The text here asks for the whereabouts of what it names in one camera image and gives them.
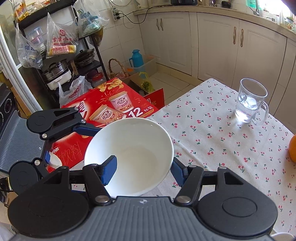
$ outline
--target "tablecloth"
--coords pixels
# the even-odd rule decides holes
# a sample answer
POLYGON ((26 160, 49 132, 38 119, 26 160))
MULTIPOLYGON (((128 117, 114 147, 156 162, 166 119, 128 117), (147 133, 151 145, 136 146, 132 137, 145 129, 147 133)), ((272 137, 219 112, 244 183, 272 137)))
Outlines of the tablecloth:
MULTIPOLYGON (((172 138, 175 157, 185 165, 216 171, 226 166, 271 198, 278 207, 276 232, 296 234, 296 163, 287 148, 293 134, 272 115, 261 126, 239 122, 238 93, 209 79, 149 119, 172 138)), ((264 118, 261 109, 257 118, 264 118)), ((180 187, 169 172, 148 196, 171 196, 180 187)), ((203 190, 202 195, 214 191, 203 190)))

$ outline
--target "gray ribbed panel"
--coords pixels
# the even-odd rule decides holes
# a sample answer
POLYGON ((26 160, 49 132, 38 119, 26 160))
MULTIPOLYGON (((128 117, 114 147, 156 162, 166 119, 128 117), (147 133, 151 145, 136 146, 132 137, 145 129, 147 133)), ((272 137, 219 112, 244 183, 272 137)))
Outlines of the gray ribbed panel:
MULTIPOLYGON (((17 234, 10 241, 230 241, 206 229, 189 208, 173 205, 168 197, 118 197, 96 207, 77 229, 49 239, 17 234)), ((271 241, 268 235, 252 239, 271 241)))
POLYGON ((17 161, 31 162, 41 157, 45 141, 29 131, 26 122, 15 110, 0 139, 0 171, 8 173, 17 161))

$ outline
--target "cabinet handle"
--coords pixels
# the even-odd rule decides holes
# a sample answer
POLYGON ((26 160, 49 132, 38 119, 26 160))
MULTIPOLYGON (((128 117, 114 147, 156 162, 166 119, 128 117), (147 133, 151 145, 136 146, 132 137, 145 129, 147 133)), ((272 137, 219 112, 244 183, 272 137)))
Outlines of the cabinet handle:
POLYGON ((241 34, 241 47, 242 47, 242 43, 244 42, 244 30, 242 29, 242 34, 241 34))
POLYGON ((158 26, 158 18, 156 19, 156 26, 158 28, 158 31, 159 31, 159 26, 158 26))
POLYGON ((234 30, 233 30, 233 44, 235 44, 236 38, 237 38, 237 28, 234 27, 234 30))
POLYGON ((163 31, 163 20, 160 19, 160 26, 161 26, 161 30, 163 31))

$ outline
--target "metal screw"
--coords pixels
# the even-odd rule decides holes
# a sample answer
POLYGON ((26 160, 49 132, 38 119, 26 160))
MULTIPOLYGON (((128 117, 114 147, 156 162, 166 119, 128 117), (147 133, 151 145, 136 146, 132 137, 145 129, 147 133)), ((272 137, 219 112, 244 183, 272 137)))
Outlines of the metal screw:
POLYGON ((179 203, 189 203, 191 201, 191 198, 187 196, 178 196, 176 197, 176 200, 179 203))
POLYGON ((96 196, 94 200, 99 203, 106 203, 109 202, 110 198, 105 195, 99 195, 96 196))

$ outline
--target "black bowl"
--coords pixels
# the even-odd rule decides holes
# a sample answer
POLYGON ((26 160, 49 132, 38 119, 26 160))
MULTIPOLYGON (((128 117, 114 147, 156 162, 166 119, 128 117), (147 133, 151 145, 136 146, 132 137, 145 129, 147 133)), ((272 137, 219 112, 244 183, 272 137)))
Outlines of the black bowl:
POLYGON ((222 7, 224 7, 224 8, 231 8, 231 3, 230 2, 222 1, 221 4, 222 4, 222 7))

